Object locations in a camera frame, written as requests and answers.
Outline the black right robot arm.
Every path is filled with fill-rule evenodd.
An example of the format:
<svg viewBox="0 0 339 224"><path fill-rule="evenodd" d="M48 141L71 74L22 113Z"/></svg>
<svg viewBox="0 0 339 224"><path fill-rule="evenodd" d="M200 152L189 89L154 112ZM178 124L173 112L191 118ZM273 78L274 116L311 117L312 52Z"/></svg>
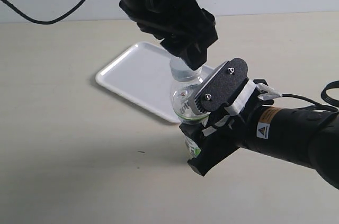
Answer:
<svg viewBox="0 0 339 224"><path fill-rule="evenodd" d="M200 148L188 165L199 175L205 174L239 148L314 169L327 183L338 188L338 100L327 91L337 89L330 82L320 96L322 105L297 109L273 107L268 101L256 103L245 113L245 121L230 117L207 125L182 123L181 131Z"/></svg>

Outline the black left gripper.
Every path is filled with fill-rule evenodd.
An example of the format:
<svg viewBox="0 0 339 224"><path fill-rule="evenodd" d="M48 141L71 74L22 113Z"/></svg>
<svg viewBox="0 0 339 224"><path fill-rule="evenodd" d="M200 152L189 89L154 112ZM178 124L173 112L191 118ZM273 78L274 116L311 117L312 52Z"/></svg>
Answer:
<svg viewBox="0 0 339 224"><path fill-rule="evenodd" d="M197 70L207 61L208 48L218 40L216 19L196 0L171 0L162 12L146 8L145 0L121 0L120 8L138 28L153 35L170 54Z"/></svg>

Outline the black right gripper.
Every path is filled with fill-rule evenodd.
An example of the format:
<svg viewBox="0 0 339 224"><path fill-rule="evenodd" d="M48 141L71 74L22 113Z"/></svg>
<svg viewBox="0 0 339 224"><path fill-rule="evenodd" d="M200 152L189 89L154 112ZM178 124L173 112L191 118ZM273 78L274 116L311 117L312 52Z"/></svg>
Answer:
<svg viewBox="0 0 339 224"><path fill-rule="evenodd" d="M273 92L264 79L252 80L256 89L239 115L230 116L225 109L210 112L207 121L199 124L181 123L183 134L200 148L196 157L188 160L188 165L200 176L205 176L239 148L253 149L257 124L261 114L269 109L274 101Z"/></svg>

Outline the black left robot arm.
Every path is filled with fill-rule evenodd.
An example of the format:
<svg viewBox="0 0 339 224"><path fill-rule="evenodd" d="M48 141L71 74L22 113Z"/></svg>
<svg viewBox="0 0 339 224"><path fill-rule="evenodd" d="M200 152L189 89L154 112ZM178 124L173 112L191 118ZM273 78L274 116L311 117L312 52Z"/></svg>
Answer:
<svg viewBox="0 0 339 224"><path fill-rule="evenodd" d="M120 0L119 6L141 32L192 70L206 63L207 50L218 39L215 17L196 0Z"/></svg>

